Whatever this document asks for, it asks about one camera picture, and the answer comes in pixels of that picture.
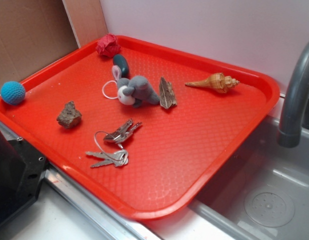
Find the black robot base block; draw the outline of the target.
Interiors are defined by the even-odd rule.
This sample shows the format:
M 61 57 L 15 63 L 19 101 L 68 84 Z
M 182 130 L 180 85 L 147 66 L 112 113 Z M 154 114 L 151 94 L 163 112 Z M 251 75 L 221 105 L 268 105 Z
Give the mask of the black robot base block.
M 48 163 L 28 141 L 0 131 L 0 228 L 37 201 Z

